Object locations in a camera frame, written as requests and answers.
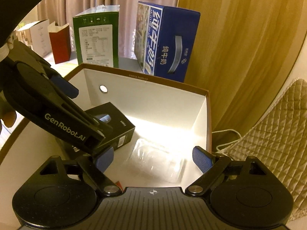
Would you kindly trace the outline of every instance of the plastic wrap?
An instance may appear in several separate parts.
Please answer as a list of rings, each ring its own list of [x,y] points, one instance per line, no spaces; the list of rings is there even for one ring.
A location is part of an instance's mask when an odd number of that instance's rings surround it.
[[[135,172],[176,183],[181,180],[185,159],[163,146],[139,139],[127,162]]]

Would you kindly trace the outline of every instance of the quilted cushion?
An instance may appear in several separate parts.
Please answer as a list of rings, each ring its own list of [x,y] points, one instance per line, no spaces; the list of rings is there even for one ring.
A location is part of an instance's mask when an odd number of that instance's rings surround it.
[[[294,198],[290,220],[307,215],[307,82],[298,79],[272,109],[222,153],[234,160],[259,158]]]

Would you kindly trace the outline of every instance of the nutrition label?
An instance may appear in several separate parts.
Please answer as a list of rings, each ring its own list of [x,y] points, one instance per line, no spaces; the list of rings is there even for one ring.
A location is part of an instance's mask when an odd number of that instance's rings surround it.
[[[79,28],[84,63],[113,67],[112,25]]]

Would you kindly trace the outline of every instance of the metal screw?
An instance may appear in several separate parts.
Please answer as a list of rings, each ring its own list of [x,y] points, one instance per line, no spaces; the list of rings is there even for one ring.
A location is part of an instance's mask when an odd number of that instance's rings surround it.
[[[188,187],[188,191],[191,192],[192,194],[198,194],[203,191],[203,188],[198,185],[193,185]]]
[[[105,193],[107,195],[113,195],[113,194],[115,194],[119,191],[119,187],[114,186],[114,185],[110,185],[110,186],[104,187],[103,190],[105,191]]]

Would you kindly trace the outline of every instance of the blue milk carton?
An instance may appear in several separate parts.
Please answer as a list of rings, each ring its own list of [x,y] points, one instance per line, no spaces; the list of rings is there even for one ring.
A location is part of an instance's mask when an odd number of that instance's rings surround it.
[[[201,14],[138,3],[135,55],[145,74],[183,82]]]

